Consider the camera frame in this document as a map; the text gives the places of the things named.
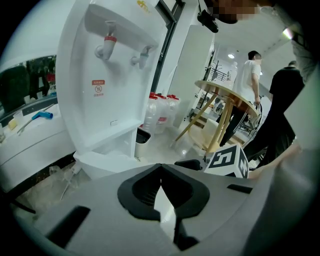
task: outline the white t-shirt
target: white t-shirt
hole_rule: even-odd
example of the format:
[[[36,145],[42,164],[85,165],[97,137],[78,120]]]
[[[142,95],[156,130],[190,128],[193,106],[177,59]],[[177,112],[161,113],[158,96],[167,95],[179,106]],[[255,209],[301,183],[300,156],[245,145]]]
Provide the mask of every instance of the white t-shirt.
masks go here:
[[[247,60],[241,72],[238,73],[233,91],[244,97],[247,101],[255,102],[255,93],[252,87],[252,74],[256,74],[260,79],[261,67],[254,60]]]

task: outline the water bottle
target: water bottle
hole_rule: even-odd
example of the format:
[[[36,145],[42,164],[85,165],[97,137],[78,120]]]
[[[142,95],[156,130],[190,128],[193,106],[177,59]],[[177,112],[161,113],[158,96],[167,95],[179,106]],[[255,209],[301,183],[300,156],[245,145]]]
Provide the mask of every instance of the water bottle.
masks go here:
[[[167,127],[171,127],[174,125],[174,121],[176,119],[176,114],[178,112],[180,99],[176,97],[176,95],[168,95],[169,100],[169,116],[167,121]]]
[[[168,117],[169,117],[169,101],[167,97],[164,97],[160,94],[156,95],[159,100],[160,105],[160,117],[155,127],[155,134],[162,134],[167,126]]]
[[[144,123],[141,125],[141,128],[146,132],[150,133],[151,137],[153,137],[155,134],[159,115],[160,115],[160,106],[158,103],[158,97],[154,96],[154,94],[151,93],[146,106]]]

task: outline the window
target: window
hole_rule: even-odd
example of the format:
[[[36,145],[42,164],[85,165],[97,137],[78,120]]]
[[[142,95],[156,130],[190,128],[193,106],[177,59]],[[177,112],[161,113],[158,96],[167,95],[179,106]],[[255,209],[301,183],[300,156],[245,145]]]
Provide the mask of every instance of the window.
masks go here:
[[[56,55],[30,59],[0,73],[0,122],[2,126],[18,111],[28,113],[52,104],[56,96]]]

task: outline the black shirt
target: black shirt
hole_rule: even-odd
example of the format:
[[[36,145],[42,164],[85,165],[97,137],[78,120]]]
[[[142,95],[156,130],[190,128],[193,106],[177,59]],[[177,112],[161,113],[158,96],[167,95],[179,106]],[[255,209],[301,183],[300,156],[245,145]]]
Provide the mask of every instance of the black shirt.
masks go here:
[[[284,117],[284,112],[296,99],[304,86],[299,70],[293,66],[285,67],[275,73],[270,87],[273,99],[269,115]]]

